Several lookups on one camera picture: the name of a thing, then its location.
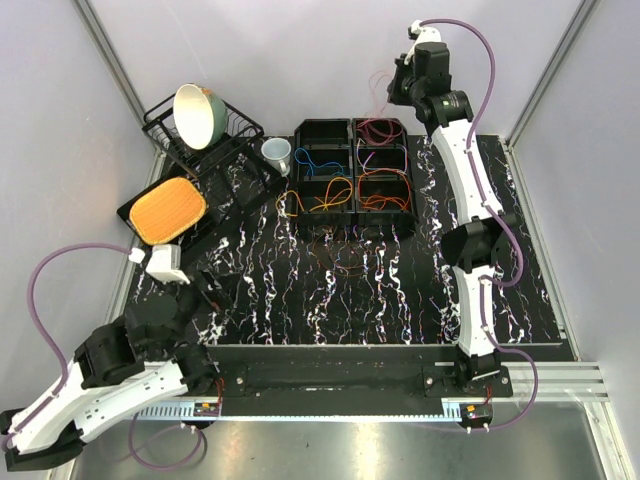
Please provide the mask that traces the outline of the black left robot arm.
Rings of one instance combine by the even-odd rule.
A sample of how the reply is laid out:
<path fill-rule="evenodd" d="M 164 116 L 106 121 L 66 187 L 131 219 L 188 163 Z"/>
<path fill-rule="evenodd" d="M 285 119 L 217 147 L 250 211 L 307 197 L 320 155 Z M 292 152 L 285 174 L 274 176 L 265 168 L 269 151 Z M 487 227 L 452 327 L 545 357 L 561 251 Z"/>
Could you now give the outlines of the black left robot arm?
<path fill-rule="evenodd" d="M 232 301 L 228 275 L 197 272 L 125 308 L 75 350 L 65 373 L 32 405 L 1 414 L 10 472 L 59 467 L 113 425 L 180 395 L 222 394 L 225 383 L 207 348 L 186 339 L 200 310 Z"/>

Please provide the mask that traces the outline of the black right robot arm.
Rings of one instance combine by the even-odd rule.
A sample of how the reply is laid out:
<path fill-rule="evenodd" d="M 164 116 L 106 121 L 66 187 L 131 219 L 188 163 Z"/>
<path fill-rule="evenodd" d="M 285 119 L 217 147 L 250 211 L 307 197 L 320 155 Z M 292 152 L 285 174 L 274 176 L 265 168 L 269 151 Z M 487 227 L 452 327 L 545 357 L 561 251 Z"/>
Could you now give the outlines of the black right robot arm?
<path fill-rule="evenodd" d="M 486 389 L 501 371 L 495 345 L 492 281 L 505 230 L 516 223 L 504 212 L 479 156 L 467 95 L 451 87 L 450 52 L 441 40 L 418 38 L 396 59 L 388 88 L 394 105 L 411 106 L 440 154 L 449 176 L 458 225 L 441 240 L 459 293 L 460 333 L 454 384 L 466 396 Z"/>

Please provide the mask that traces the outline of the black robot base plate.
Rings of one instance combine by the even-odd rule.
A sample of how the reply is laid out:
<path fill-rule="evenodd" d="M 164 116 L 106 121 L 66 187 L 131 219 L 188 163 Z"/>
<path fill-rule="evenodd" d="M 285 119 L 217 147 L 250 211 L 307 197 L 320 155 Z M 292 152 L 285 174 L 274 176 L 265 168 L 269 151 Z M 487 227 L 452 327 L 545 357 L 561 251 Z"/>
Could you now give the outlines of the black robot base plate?
<path fill-rule="evenodd" d="M 221 345 L 208 350 L 232 421 L 408 421 L 443 415 L 445 399 L 512 398 L 510 373 L 463 383 L 453 346 Z"/>

